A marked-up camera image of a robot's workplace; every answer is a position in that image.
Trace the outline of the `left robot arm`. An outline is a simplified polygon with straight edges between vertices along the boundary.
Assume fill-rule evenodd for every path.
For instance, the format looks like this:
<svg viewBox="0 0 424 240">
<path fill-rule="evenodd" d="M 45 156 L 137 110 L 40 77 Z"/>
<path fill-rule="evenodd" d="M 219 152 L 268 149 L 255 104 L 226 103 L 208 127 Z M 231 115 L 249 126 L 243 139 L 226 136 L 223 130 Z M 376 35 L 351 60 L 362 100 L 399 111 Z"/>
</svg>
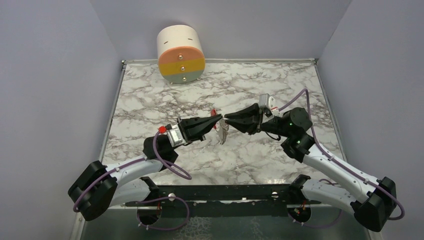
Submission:
<svg viewBox="0 0 424 240">
<path fill-rule="evenodd" d="M 160 126 L 153 136 L 146 138 L 141 155 L 115 164 L 91 162 L 67 192 L 73 201 L 72 210 L 81 213 L 86 221 L 92 221 L 109 207 L 132 202 L 136 197 L 144 205 L 152 205 L 157 200 L 157 191 L 142 178 L 169 170 L 191 180 L 192 176 L 175 163 L 179 156 L 176 149 L 204 141 L 206 134 L 222 119 L 221 114 L 179 117 L 176 124 Z"/>
</svg>

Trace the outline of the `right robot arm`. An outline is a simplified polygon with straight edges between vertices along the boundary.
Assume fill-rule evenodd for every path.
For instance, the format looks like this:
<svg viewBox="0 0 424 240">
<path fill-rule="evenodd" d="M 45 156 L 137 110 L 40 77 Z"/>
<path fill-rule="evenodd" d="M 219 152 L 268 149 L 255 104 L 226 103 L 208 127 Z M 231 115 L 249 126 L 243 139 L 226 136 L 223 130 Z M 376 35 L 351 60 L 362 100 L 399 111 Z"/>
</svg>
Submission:
<svg viewBox="0 0 424 240">
<path fill-rule="evenodd" d="M 289 158 L 320 171 L 340 186 L 325 186 L 316 180 L 298 177 L 288 190 L 292 202 L 300 204 L 311 200 L 332 205 L 352 214 L 363 227 L 373 232 L 383 229 L 399 205 L 392 179 L 386 176 L 378 179 L 353 167 L 307 133 L 313 124 L 304 108 L 295 107 L 279 113 L 276 108 L 263 111 L 255 103 L 224 117 L 228 125 L 242 133 L 265 132 L 284 137 L 281 147 Z"/>
</svg>

